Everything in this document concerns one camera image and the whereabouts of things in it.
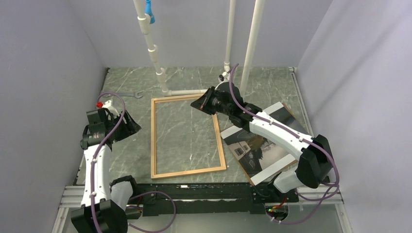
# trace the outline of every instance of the wooden picture frame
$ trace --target wooden picture frame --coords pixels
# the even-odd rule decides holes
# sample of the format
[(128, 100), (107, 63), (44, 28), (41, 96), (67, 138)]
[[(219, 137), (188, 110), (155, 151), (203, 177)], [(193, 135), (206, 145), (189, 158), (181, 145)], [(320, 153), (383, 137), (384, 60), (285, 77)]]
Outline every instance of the wooden picture frame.
[(212, 118), (213, 118), (213, 125), (214, 125), (214, 130), (215, 130), (215, 135), (216, 135), (216, 142), (217, 142), (217, 146), (218, 146), (220, 166), (202, 168), (202, 169), (195, 169), (195, 170), (190, 170), (190, 171), (169, 172), (169, 173), (162, 173), (162, 174), (157, 174), (157, 172), (156, 172), (156, 167), (157, 167), (157, 165), (156, 165), (156, 104), (157, 103), (180, 101), (180, 100), (195, 100), (195, 99), (200, 98), (202, 95), (203, 94), (195, 94), (195, 95), (172, 96), (172, 97), (162, 97), (162, 98), (152, 99), (152, 112), (151, 112), (151, 121), (152, 121), (151, 122), (151, 125), (152, 125), (151, 178), (152, 179), (180, 177), (180, 176), (187, 176), (187, 175), (193, 175), (193, 174), (202, 174), (202, 173), (207, 173), (207, 172), (225, 171), (226, 170), (226, 161), (224, 160), (222, 139), (220, 137), (218, 118), (217, 118), (216, 114), (214, 114), (214, 115), (212, 115)]

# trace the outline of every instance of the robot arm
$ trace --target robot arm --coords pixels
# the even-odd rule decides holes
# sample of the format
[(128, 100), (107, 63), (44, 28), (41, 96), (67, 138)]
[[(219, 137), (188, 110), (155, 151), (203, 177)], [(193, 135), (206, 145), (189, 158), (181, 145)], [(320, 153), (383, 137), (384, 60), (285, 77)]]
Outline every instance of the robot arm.
[[(101, 108), (87, 112), (89, 124), (83, 131), (81, 147), (86, 160), (85, 192), (81, 208), (71, 213), (71, 221), (78, 232), (95, 233), (96, 227), (91, 218), (91, 198), (94, 199), (94, 209), (103, 233), (127, 232), (126, 205), (132, 196), (139, 194), (136, 181), (132, 176), (116, 179), (110, 186), (109, 166), (112, 154), (112, 144), (121, 141), (135, 133), (141, 127), (135, 123), (125, 110), (124, 118), (114, 133), (106, 140), (96, 157), (95, 169), (92, 172), (93, 155), (99, 144), (120, 120), (119, 114), (108, 101)], [(91, 177), (94, 178), (94, 192), (91, 193)]]
[[(282, 172), (275, 178), (274, 186), (280, 193), (287, 193), (301, 186), (317, 188), (332, 169), (332, 164), (321, 151), (309, 145), (303, 139), (317, 144), (331, 154), (327, 139), (321, 135), (312, 138), (310, 135), (297, 132), (271, 118), (259, 107), (243, 102), (239, 90), (235, 86), (233, 86), (233, 92), (236, 100), (243, 108), (257, 116), (270, 120), (271, 123), (243, 112), (233, 101), (229, 91), (229, 82), (220, 83), (216, 88), (209, 88), (203, 96), (192, 102), (191, 106), (209, 115), (216, 112), (228, 115), (235, 126), (267, 138), (284, 148), (298, 160), (296, 169)], [(273, 122), (291, 130), (300, 137), (296, 138), (285, 129), (273, 125)]]

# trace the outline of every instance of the white wall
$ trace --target white wall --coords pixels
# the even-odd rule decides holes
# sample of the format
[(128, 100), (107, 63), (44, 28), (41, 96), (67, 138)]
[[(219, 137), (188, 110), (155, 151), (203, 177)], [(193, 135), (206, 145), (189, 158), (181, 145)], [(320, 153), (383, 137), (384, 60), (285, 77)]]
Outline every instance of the white wall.
[[(133, 0), (69, 0), (106, 67), (152, 66)], [(268, 0), (254, 66), (297, 66), (332, 0)], [(255, 1), (237, 0), (232, 63), (244, 62)], [(153, 0), (162, 66), (223, 66), (229, 0)]]
[(66, 0), (0, 1), (0, 232), (52, 230), (103, 77)]
[(354, 232), (412, 227), (412, 2), (335, 0), (298, 66)]

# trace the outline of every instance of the purple cable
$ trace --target purple cable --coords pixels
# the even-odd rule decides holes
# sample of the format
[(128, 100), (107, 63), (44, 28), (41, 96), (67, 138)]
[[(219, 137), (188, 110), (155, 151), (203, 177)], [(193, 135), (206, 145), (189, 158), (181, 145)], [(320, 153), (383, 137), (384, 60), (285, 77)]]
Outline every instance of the purple cable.
[(172, 225), (174, 219), (176, 218), (176, 205), (174, 204), (173, 199), (172, 199), (169, 195), (167, 195), (166, 193), (164, 193), (164, 192), (151, 191), (151, 192), (139, 194), (139, 195), (137, 195), (137, 196), (135, 196), (135, 197), (130, 198), (129, 200), (133, 200), (133, 199), (136, 199), (136, 198), (139, 198), (139, 197), (143, 197), (143, 196), (145, 196), (145, 195), (152, 194), (152, 193), (159, 193), (159, 194), (161, 194), (161, 195), (164, 195), (165, 197), (167, 197), (167, 198), (172, 202), (172, 204), (173, 204), (173, 217), (172, 217), (172, 219), (170, 220), (170, 222), (168, 223), (168, 225), (166, 225), (166, 227), (164, 227), (163, 229), (158, 230), (158, 231), (154, 231), (154, 232), (141, 229), (141, 228), (139, 228), (139, 227), (137, 227), (137, 226), (135, 226), (135, 225), (132, 225), (132, 224), (130, 224), (130, 223), (129, 223), (129, 226), (132, 227), (132, 228), (134, 228), (134, 229), (136, 229), (136, 230), (138, 230), (138, 231), (145, 232), (145, 233), (160, 233), (160, 232), (166, 230), (167, 228), (169, 228), (169, 227)]
[[(97, 158), (97, 155), (100, 152), (100, 149), (102, 148), (102, 146), (105, 144), (105, 142), (108, 140), (108, 138), (114, 133), (114, 131), (119, 127), (120, 123), (123, 121), (123, 117), (124, 117), (124, 112), (126, 111), (126, 104), (124, 103), (124, 100), (117, 94), (114, 92), (105, 92), (103, 94), (100, 94), (99, 97), (97, 97), (97, 102), (99, 102), (100, 98), (104, 95), (113, 95), (116, 96), (117, 98), (119, 98), (123, 104), (123, 112), (120, 115), (120, 119), (119, 121), (116, 123), (115, 127), (113, 127), (113, 129), (106, 135), (106, 137), (103, 138), (103, 140), (101, 141), (101, 143), (99, 144), (99, 146), (96, 149), (96, 152), (94, 152), (93, 155), (93, 160)], [(94, 192), (94, 166), (95, 166), (95, 162), (91, 162), (91, 167), (90, 167), (90, 193)], [(91, 199), (91, 215), (93, 218), (93, 223), (94, 226), (96, 227), (96, 230), (98, 233), (102, 233), (102, 230), (100, 229), (99, 223), (97, 221), (97, 216), (96, 216), (96, 209), (94, 208), (94, 196), (92, 194), (90, 194), (90, 199)]]
[[(299, 138), (300, 136), (299, 136), (298, 134), (296, 134), (295, 132), (293, 132), (292, 130), (290, 130), (289, 128), (287, 128), (287, 127), (285, 127), (285, 126), (283, 126), (283, 125), (281, 125), (281, 124), (278, 124), (278, 123), (276, 123), (276, 122), (271, 122), (269, 119), (266, 119), (266, 118), (264, 118), (264, 117), (258, 116), (258, 115), (254, 114), (254, 113), (252, 113), (252, 112), (249, 112), (247, 109), (245, 109), (243, 106), (241, 106), (241, 104), (239, 104), (239, 102), (238, 102), (238, 100), (236, 99), (235, 94), (234, 94), (234, 92), (233, 92), (233, 76), (234, 76), (235, 71), (236, 71), (236, 68), (237, 68), (238, 66), (239, 66), (239, 63), (237, 63), (236, 65), (234, 65), (234, 66), (232, 67), (232, 69), (230, 70), (230, 78), (229, 78), (229, 90), (230, 90), (230, 94), (231, 94), (232, 99), (233, 99), (233, 101), (235, 102), (235, 104), (236, 104), (240, 109), (242, 109), (242, 111), (244, 111), (245, 113), (247, 113), (247, 114), (249, 114), (249, 115), (251, 115), (251, 116), (253, 116), (253, 117), (256, 117), (256, 118), (258, 118), (258, 119), (260, 119), (260, 120), (263, 120), (263, 121), (265, 121), (265, 122), (268, 122), (269, 124), (273, 124), (273, 125), (281, 128), (281, 129), (284, 129), (284, 130), (287, 131), (288, 133), (292, 134), (294, 137)], [(319, 208), (319, 206), (320, 206), (320, 204), (322, 203), (323, 200), (326, 200), (326, 199), (334, 196), (334, 195), (337, 194), (338, 191), (339, 191), (340, 177), (339, 177), (339, 172), (338, 172), (338, 169), (337, 169), (337, 167), (336, 167), (335, 161), (333, 160), (332, 156), (330, 156), (330, 154), (329, 154), (326, 150), (324, 150), (322, 147), (316, 145), (315, 143), (313, 143), (313, 142), (311, 142), (311, 141), (309, 141), (309, 140), (307, 140), (307, 139), (303, 139), (303, 142), (308, 143), (309, 145), (315, 147), (316, 149), (320, 150), (323, 154), (325, 154), (325, 156), (327, 157), (328, 161), (332, 164), (333, 170), (335, 171), (336, 182), (335, 182), (335, 183), (323, 183), (324, 185), (329, 186), (329, 188), (327, 189), (327, 191), (325, 192), (325, 194), (323, 195), (323, 197), (318, 198), (318, 199), (309, 199), (309, 198), (306, 198), (306, 197), (302, 196), (301, 194), (297, 193), (297, 191), (296, 191), (296, 193), (297, 193), (301, 198), (303, 198), (303, 199), (305, 199), (305, 200), (309, 200), (309, 201), (320, 201), (320, 202), (319, 202), (318, 205), (313, 209), (313, 211), (312, 211), (306, 218), (304, 218), (303, 220), (298, 221), (298, 222), (292, 222), (292, 223), (287, 223), (287, 222), (286, 222), (286, 223), (283, 223), (283, 224), (298, 224), (298, 223), (301, 223), (301, 222), (304, 222), (304, 221), (308, 220), (308, 219), (316, 212), (316, 210)], [(336, 190), (335, 190), (331, 195), (326, 196), (327, 193), (329, 192), (329, 190), (331, 190), (332, 187), (336, 187)]]
[(230, 68), (230, 69), (227, 71), (227, 73), (230, 74), (230, 72), (231, 72), (232, 70), (233, 70), (233, 67)]

